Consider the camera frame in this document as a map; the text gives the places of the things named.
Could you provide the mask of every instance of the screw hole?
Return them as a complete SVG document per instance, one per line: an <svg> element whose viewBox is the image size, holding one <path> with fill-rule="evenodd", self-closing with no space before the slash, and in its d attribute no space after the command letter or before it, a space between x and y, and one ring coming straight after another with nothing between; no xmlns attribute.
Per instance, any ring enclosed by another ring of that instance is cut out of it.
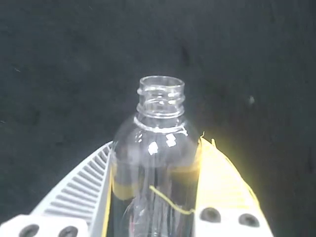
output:
<svg viewBox="0 0 316 237"><path fill-rule="evenodd" d="M239 217L239 223L244 226L259 227L259 221L250 214L243 214Z"/></svg>
<svg viewBox="0 0 316 237"><path fill-rule="evenodd" d="M202 211L200 218L204 221L219 223L221 222L221 215L215 208L206 208Z"/></svg>
<svg viewBox="0 0 316 237"><path fill-rule="evenodd" d="M58 237L76 237L78 234L78 229L73 226L68 226L64 228L58 235Z"/></svg>
<svg viewBox="0 0 316 237"><path fill-rule="evenodd" d="M28 225L21 230L19 237L33 237L38 233L39 229L38 225Z"/></svg>

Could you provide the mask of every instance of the clear plastic bottle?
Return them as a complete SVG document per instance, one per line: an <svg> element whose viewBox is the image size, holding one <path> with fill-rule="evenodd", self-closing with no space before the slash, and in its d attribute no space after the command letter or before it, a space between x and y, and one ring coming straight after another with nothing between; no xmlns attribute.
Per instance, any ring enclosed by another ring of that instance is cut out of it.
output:
<svg viewBox="0 0 316 237"><path fill-rule="evenodd" d="M200 139L183 115L184 83L149 76L137 92L137 113L120 127L111 153L111 236L190 236L193 215L179 209L195 207Z"/></svg>

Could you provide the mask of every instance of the black background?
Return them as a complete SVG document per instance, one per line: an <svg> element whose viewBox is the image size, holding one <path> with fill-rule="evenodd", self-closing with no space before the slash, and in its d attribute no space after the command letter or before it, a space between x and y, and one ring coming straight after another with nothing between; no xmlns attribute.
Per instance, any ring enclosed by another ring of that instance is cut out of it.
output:
<svg viewBox="0 0 316 237"><path fill-rule="evenodd" d="M313 0L3 0L0 222L28 213L135 111L138 80L186 83L278 236L316 236ZM255 103L250 106L248 99Z"/></svg>

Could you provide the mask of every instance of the yellow string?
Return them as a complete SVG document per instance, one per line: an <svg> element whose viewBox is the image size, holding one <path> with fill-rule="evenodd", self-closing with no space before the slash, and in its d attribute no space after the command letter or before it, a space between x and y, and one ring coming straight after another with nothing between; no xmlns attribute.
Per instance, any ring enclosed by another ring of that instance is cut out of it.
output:
<svg viewBox="0 0 316 237"><path fill-rule="evenodd" d="M173 209L180 212L184 215L191 215L195 212L194 209L190 209L189 211L183 210L180 207L178 207L176 204L174 204L165 194L157 190L153 185L149 186L149 189L151 189L155 194L157 194L159 197L161 197L163 200L165 200Z"/></svg>

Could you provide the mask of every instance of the yellow tape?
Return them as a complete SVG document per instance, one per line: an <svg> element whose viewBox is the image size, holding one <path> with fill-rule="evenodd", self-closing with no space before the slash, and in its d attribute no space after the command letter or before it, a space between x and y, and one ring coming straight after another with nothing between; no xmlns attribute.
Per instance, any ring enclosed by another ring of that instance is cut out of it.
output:
<svg viewBox="0 0 316 237"><path fill-rule="evenodd" d="M109 217L110 217L110 207L111 207L111 192L112 192L112 182L111 182L112 172L110 171L110 181L108 187L107 203L105 206L105 214L103 219L102 237L107 237Z"/></svg>

